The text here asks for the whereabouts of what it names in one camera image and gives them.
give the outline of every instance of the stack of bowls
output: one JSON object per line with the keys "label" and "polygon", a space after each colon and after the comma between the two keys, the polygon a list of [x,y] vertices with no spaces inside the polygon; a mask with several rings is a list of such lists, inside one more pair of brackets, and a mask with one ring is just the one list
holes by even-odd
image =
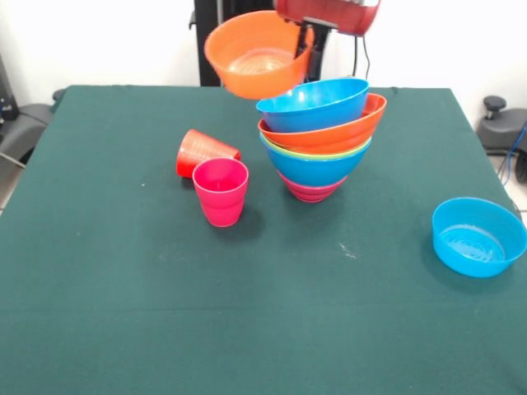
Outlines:
{"label": "stack of bowls", "polygon": [[299,85],[256,105],[260,139],[287,188],[321,202],[359,164],[385,110],[368,82],[339,78]]}

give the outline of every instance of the red bowl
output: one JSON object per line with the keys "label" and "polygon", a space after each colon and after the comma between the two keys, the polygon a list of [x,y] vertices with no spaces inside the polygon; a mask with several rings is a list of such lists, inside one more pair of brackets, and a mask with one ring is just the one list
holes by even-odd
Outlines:
{"label": "red bowl", "polygon": [[263,120],[260,120],[258,127],[269,141],[290,151],[303,154],[338,154],[360,146],[373,135],[382,119],[386,103],[387,100],[383,96],[370,93],[359,119],[332,128],[282,133],[271,130]]}
{"label": "red bowl", "polygon": [[328,198],[333,192],[335,192],[338,187],[344,184],[347,176],[338,181],[335,184],[326,185],[325,187],[306,187],[305,185],[300,185],[293,183],[289,179],[286,179],[282,173],[278,172],[278,175],[282,178],[289,192],[291,192],[295,197],[306,203],[318,203]]}

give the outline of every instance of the plastic bowl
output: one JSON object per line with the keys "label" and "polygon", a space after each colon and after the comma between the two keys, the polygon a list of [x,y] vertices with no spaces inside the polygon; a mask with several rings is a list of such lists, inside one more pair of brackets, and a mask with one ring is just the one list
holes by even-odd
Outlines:
{"label": "plastic bowl", "polygon": [[289,192],[291,192],[298,200],[306,203],[322,202],[331,196],[347,179],[346,176],[337,183],[326,185],[325,187],[306,187],[305,185],[293,183],[291,180],[286,179],[280,172],[278,172],[278,175],[282,178],[287,189],[289,189]]}
{"label": "plastic bowl", "polygon": [[205,56],[225,88],[259,100],[289,91],[304,81],[313,43],[295,58],[300,27],[275,11],[249,12],[219,25],[205,41]]}
{"label": "plastic bowl", "polygon": [[385,111],[386,103],[383,96],[370,93],[359,119],[332,128],[279,133],[273,132],[263,119],[260,120],[258,127],[269,141],[290,151],[304,154],[334,154],[352,150],[373,136]]}
{"label": "plastic bowl", "polygon": [[331,128],[361,117],[368,89],[368,81],[359,78],[315,81],[261,100],[256,109],[274,132]]}
{"label": "plastic bowl", "polygon": [[346,156],[350,156],[350,155],[356,154],[357,152],[361,151],[365,146],[369,145],[371,141],[371,138],[369,138],[368,140],[363,142],[360,146],[356,146],[355,148],[351,150],[340,152],[338,154],[301,154],[300,152],[289,151],[286,148],[273,144],[261,133],[260,133],[260,137],[265,140],[265,143],[268,146],[270,146],[277,152],[281,152],[282,154],[287,155],[287,156],[294,156],[296,158],[311,159],[311,160],[320,160],[320,159],[330,160],[330,159],[345,158]]}
{"label": "plastic bowl", "polygon": [[368,143],[359,152],[340,159],[312,160],[296,158],[274,150],[262,134],[260,139],[274,167],[293,183],[307,187],[324,187],[337,183],[355,169],[370,146]]}
{"label": "plastic bowl", "polygon": [[500,274],[527,247],[525,227],[514,214],[476,197],[458,197],[439,205],[432,217],[432,233],[440,260],[471,277]]}

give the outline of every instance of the cup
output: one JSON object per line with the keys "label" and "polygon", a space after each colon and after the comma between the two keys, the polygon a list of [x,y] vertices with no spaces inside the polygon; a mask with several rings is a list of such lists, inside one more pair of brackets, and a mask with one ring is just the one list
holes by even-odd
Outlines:
{"label": "cup", "polygon": [[233,226],[244,208],[249,170],[239,160],[216,158],[196,166],[192,180],[205,217],[217,227]]}
{"label": "cup", "polygon": [[224,142],[190,129],[181,142],[175,160],[175,172],[181,177],[192,178],[194,168],[212,158],[241,160],[241,154],[236,148],[228,146]]}

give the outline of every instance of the cup rim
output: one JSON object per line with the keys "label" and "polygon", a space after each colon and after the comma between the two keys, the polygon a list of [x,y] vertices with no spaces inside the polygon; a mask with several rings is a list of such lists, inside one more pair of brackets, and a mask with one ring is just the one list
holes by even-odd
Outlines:
{"label": "cup rim", "polygon": [[[195,178],[196,170],[197,170],[199,167],[201,167],[202,165],[207,164],[207,163],[212,162],[212,161],[215,161],[215,160],[229,160],[229,161],[236,162],[236,163],[240,164],[240,165],[243,167],[243,169],[245,170],[245,179],[243,180],[243,182],[242,182],[240,185],[238,185],[236,188],[229,189],[228,191],[212,191],[211,189],[207,189],[207,188],[202,187],[202,186],[196,181],[196,178]],[[194,170],[192,171],[192,182],[194,183],[194,187],[195,187],[195,188],[199,188],[199,189],[201,189],[202,191],[205,191],[205,192],[207,192],[207,193],[214,193],[214,194],[232,193],[232,192],[235,192],[235,191],[237,191],[237,190],[243,188],[244,185],[246,185],[248,181],[249,181],[249,169],[247,169],[247,166],[246,166],[241,160],[232,159],[232,158],[212,158],[212,159],[204,160],[204,161],[201,162],[199,165],[197,165],[196,167],[194,167]]]}

